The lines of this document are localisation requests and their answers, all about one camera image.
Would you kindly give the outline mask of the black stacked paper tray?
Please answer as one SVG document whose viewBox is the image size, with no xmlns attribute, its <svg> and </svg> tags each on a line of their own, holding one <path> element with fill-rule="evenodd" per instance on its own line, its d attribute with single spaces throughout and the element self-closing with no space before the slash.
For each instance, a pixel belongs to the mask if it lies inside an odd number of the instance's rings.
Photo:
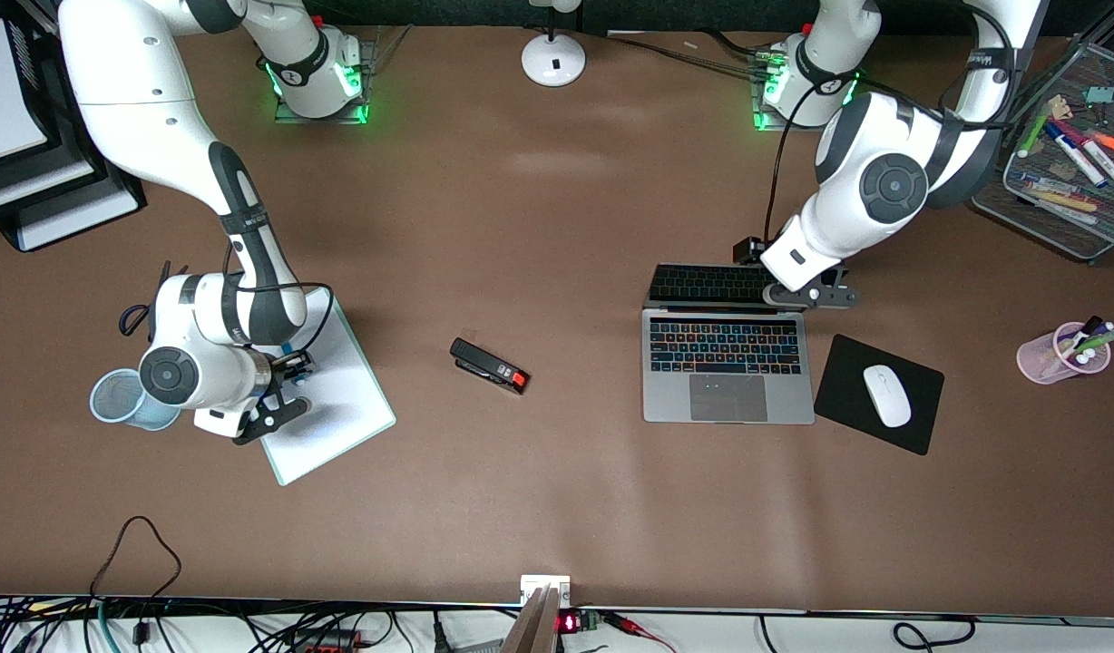
<svg viewBox="0 0 1114 653">
<path fill-rule="evenodd" d="M 98 181 L 125 185 L 145 199 L 141 183 L 106 160 L 90 140 L 87 124 L 76 106 L 56 35 L 55 1 L 0 0 L 0 18 L 17 25 L 29 43 L 31 71 L 37 74 L 40 86 L 37 108 L 48 127 L 48 142 L 43 146 L 0 160 L 0 232 L 3 237 L 18 211 Z"/>
</svg>

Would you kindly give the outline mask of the white paper stack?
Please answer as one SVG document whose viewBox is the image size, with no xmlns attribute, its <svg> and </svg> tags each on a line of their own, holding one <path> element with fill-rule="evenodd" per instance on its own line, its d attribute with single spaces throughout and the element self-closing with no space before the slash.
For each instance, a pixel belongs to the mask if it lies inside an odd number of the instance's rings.
<svg viewBox="0 0 1114 653">
<path fill-rule="evenodd" d="M 46 248 L 109 220 L 124 218 L 143 206 L 145 199 L 137 191 L 113 181 L 98 181 L 18 211 L 13 224 L 4 230 L 4 238 L 18 251 Z"/>
<path fill-rule="evenodd" d="M 0 18 L 0 160 L 50 140 L 50 129 L 37 108 L 39 91 L 25 35 Z"/>
</svg>

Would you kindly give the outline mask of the green marker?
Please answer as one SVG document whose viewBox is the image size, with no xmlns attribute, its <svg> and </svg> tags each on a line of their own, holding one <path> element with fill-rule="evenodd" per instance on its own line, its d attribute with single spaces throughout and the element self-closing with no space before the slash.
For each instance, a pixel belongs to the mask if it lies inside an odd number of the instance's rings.
<svg viewBox="0 0 1114 653">
<path fill-rule="evenodd" d="M 1016 156 L 1018 158 L 1029 157 L 1034 145 L 1037 144 L 1040 133 L 1049 119 L 1051 108 L 1047 106 L 1042 107 L 1037 116 L 1034 116 L 1034 119 L 1029 123 L 1029 125 L 1027 125 L 1027 128 L 1024 130 L 1024 135 L 1022 135 L 1022 140 L 1018 143 L 1016 148 Z"/>
</svg>

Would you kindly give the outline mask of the black scissors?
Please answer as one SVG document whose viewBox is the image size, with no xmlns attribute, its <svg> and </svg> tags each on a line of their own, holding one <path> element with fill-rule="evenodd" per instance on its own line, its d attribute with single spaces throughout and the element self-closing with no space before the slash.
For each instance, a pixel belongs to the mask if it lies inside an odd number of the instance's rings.
<svg viewBox="0 0 1114 653">
<path fill-rule="evenodd" d="M 172 277 L 172 261 L 166 260 L 162 266 L 162 273 L 158 282 L 154 287 L 153 298 L 147 303 L 135 303 L 130 308 L 123 310 L 121 315 L 118 318 L 118 330 L 121 332 L 123 337 L 133 337 L 134 332 L 141 326 L 141 323 L 146 323 L 148 326 L 148 342 L 153 342 L 154 339 L 154 305 L 156 301 L 156 295 L 158 295 L 159 290 L 164 282 Z"/>
</svg>

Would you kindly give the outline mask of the black power strip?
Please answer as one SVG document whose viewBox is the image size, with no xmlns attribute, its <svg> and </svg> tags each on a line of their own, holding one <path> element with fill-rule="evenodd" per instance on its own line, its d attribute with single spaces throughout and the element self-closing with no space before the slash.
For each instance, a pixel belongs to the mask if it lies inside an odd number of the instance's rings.
<svg viewBox="0 0 1114 653">
<path fill-rule="evenodd" d="M 355 653 L 363 640 L 356 628 L 296 628 L 291 633 L 289 653 Z"/>
</svg>

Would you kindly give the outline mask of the white marker with blue cap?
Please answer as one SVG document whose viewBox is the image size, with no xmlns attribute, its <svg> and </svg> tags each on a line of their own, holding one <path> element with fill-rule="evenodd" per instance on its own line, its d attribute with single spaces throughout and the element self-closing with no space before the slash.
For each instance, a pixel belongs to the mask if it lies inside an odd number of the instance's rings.
<svg viewBox="0 0 1114 653">
<path fill-rule="evenodd" d="M 1089 181 L 1092 187 L 1104 189 L 1104 187 L 1108 186 L 1105 175 L 1097 169 L 1096 165 L 1083 152 L 1079 152 L 1079 145 L 1071 139 L 1067 133 L 1061 128 L 1058 121 L 1052 119 L 1045 121 L 1043 131 L 1051 137 L 1052 142 L 1059 146 L 1061 152 L 1064 152 L 1069 160 L 1074 162 L 1077 169 Z"/>
</svg>

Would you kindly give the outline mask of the black stapler with red end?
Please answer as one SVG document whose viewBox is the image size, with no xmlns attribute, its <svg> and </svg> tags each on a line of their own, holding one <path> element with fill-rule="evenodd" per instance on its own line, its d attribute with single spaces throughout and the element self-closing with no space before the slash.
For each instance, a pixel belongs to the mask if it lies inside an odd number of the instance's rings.
<svg viewBox="0 0 1114 653">
<path fill-rule="evenodd" d="M 531 377 L 520 367 L 508 363 L 507 360 L 494 355 L 479 345 L 458 337 L 449 348 L 455 366 L 465 369 L 470 376 L 482 377 L 483 380 L 499 384 L 516 394 L 522 394 L 531 381 Z"/>
</svg>

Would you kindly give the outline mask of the black mouse pad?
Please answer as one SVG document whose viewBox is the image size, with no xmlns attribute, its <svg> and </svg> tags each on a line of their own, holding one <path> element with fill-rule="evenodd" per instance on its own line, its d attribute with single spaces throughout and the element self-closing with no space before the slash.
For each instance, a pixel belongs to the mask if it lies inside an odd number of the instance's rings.
<svg viewBox="0 0 1114 653">
<path fill-rule="evenodd" d="M 871 397 L 864 390 L 863 371 L 868 366 L 889 366 L 900 377 L 911 405 L 909 423 L 902 427 L 881 425 Z M 924 456 L 929 454 L 932 441 L 942 384 L 945 376 L 937 369 L 838 334 L 832 339 L 815 394 L 815 415 Z"/>
</svg>

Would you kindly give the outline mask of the black capped marker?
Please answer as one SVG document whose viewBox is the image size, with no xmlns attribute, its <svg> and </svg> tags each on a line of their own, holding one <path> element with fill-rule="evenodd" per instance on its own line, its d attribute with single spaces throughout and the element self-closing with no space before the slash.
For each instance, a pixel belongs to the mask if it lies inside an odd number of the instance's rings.
<svg viewBox="0 0 1114 653">
<path fill-rule="evenodd" d="M 1095 334 L 1095 331 L 1100 329 L 1101 323 L 1103 323 L 1103 318 L 1091 316 L 1087 322 L 1083 323 L 1082 326 L 1079 326 L 1079 330 L 1074 332 L 1074 334 L 1072 334 L 1071 337 L 1064 339 L 1064 344 L 1059 345 L 1058 350 L 1061 353 L 1061 358 L 1062 359 L 1069 358 L 1069 355 L 1072 355 L 1072 353 L 1074 353 L 1074 351 L 1076 350 L 1076 347 L 1079 347 L 1079 343 L 1083 343 L 1084 340 L 1087 340 L 1089 337 Z"/>
</svg>

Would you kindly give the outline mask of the pink translucent cup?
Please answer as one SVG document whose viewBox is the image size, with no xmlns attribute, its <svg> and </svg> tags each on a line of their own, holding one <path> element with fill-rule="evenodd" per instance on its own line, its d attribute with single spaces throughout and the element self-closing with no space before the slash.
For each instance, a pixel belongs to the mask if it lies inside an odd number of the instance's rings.
<svg viewBox="0 0 1114 653">
<path fill-rule="evenodd" d="M 1081 376 L 1097 376 L 1111 363 L 1110 344 L 1096 347 L 1093 355 L 1089 351 L 1061 355 L 1071 345 L 1072 339 L 1079 333 L 1082 322 L 1067 322 L 1056 326 L 1049 334 L 1034 338 L 1029 343 L 1022 344 L 1016 353 L 1016 363 L 1022 376 L 1035 384 L 1056 384 L 1056 382 L 1074 379 Z"/>
</svg>

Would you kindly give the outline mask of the white desk lamp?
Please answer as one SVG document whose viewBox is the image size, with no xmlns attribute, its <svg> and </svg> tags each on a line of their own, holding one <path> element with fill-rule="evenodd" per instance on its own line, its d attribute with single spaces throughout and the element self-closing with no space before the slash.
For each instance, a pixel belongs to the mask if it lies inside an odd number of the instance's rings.
<svg viewBox="0 0 1114 653">
<path fill-rule="evenodd" d="M 570 85 L 582 77 L 587 64 L 582 43 L 557 28 L 558 14 L 577 14 L 583 0 L 528 0 L 546 11 L 546 25 L 539 36 L 522 47 L 522 71 L 532 82 L 544 87 Z"/>
</svg>

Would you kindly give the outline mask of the light blue mesh cup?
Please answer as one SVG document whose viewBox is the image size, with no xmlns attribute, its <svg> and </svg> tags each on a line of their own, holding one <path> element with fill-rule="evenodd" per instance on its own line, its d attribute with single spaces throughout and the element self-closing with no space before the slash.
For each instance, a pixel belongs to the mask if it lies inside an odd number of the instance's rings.
<svg viewBox="0 0 1114 653">
<path fill-rule="evenodd" d="M 137 369 L 114 369 L 92 386 L 90 412 L 104 423 L 126 423 L 156 433 L 174 423 L 180 409 L 147 392 Z"/>
</svg>

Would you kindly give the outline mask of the white computer mouse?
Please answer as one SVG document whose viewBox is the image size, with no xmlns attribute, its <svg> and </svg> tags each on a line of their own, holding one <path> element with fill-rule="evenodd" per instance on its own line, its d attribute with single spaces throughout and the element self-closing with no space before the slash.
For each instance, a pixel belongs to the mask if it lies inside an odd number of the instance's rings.
<svg viewBox="0 0 1114 653">
<path fill-rule="evenodd" d="M 861 376 L 881 425 L 902 427 L 911 421 L 910 400 L 893 368 L 868 366 Z"/>
</svg>

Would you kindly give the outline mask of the silver laptop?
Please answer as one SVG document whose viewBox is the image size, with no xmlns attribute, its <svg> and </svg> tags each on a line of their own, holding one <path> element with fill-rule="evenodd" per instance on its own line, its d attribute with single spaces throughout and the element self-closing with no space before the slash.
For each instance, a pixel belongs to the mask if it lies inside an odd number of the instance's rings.
<svg viewBox="0 0 1114 653">
<path fill-rule="evenodd" d="M 813 423 L 801 308 L 764 266 L 659 263 L 641 310 L 649 423 Z"/>
</svg>

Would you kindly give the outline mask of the yellow marker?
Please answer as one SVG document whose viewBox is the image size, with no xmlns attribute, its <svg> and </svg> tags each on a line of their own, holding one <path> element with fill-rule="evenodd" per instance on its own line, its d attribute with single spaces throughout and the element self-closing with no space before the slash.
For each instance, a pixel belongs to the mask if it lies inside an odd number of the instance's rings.
<svg viewBox="0 0 1114 653">
<path fill-rule="evenodd" d="M 1062 191 L 1044 191 L 1044 189 L 1028 189 L 1027 193 L 1030 197 L 1037 198 L 1039 201 L 1045 201 L 1051 204 L 1056 204 L 1056 206 L 1066 207 L 1067 209 L 1075 209 L 1078 212 L 1096 212 L 1098 209 L 1098 203 L 1089 197 L 1083 197 L 1079 194 L 1066 194 Z"/>
</svg>

